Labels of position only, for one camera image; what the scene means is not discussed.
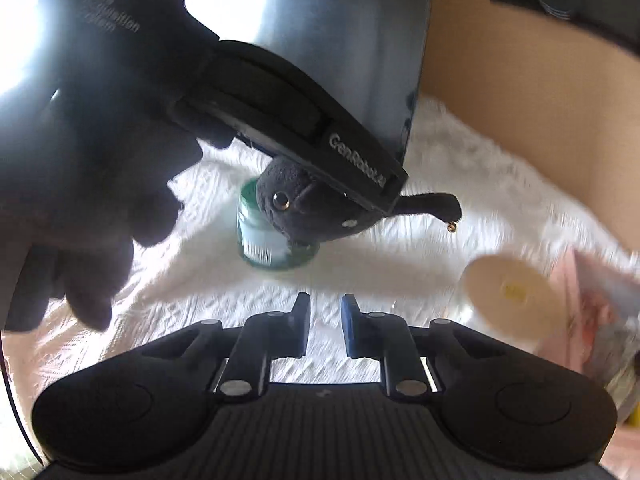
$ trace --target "yellow label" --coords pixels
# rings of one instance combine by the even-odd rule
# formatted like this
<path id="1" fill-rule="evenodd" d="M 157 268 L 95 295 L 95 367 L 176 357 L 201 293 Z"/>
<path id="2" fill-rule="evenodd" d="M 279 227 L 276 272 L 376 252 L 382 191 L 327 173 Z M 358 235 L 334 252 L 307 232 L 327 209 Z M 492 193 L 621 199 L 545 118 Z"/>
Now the yellow label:
<path id="1" fill-rule="evenodd" d="M 527 289 L 518 283 L 505 283 L 502 286 L 502 293 L 507 300 L 516 303 L 524 303 L 527 301 Z"/>
<path id="2" fill-rule="evenodd" d="M 634 428 L 640 428 L 640 404 L 636 405 L 636 408 L 631 413 L 631 416 L 626 420 L 626 423 Z"/>

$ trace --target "round lid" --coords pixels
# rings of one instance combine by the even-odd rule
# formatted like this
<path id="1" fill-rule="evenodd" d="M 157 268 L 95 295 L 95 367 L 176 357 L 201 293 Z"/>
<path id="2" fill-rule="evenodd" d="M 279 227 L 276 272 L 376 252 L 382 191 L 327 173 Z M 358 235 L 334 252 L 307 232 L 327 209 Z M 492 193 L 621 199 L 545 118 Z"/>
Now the round lid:
<path id="1" fill-rule="evenodd" d="M 540 340 L 566 327 L 560 297 L 520 260 L 500 254 L 478 258 L 466 267 L 462 287 L 474 310 L 506 336 Z"/>

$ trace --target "black glove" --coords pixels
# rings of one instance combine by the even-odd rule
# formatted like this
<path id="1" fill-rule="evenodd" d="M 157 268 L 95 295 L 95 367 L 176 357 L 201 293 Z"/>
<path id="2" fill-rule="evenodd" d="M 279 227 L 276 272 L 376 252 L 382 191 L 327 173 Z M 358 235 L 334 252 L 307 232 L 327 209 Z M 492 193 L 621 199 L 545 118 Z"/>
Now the black glove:
<path id="1" fill-rule="evenodd" d="M 132 241 L 169 235 L 181 204 L 166 184 L 202 150 L 135 96 L 76 87 L 51 99 L 55 90 L 32 79 L 0 96 L 0 232 L 32 243 L 4 328 L 36 328 L 49 298 L 66 294 L 80 321 L 104 330 Z"/>

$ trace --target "green glass jar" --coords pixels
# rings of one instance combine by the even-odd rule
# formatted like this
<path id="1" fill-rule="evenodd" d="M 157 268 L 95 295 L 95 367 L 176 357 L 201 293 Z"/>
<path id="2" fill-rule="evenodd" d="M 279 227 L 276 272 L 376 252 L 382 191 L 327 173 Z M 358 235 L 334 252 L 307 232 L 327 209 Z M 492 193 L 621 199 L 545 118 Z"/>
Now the green glass jar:
<path id="1" fill-rule="evenodd" d="M 293 269 L 318 253 L 319 244 L 304 246 L 289 242 L 265 218 L 255 195 L 257 179 L 240 190 L 238 199 L 238 251 L 242 259 L 262 269 Z"/>

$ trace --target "plush toy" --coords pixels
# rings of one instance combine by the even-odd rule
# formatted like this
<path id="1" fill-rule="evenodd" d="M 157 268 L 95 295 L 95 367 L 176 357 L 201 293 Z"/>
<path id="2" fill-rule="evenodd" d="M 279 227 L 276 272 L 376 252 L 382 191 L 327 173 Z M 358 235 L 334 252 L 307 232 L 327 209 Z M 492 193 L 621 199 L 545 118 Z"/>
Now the plush toy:
<path id="1" fill-rule="evenodd" d="M 278 156 L 256 185 L 257 202 L 269 222 L 299 244 L 327 242 L 369 229 L 385 215 L 369 211 L 309 174 L 299 164 Z M 450 224 L 462 218 L 458 199 L 448 193 L 401 196 L 391 214 L 430 214 Z"/>

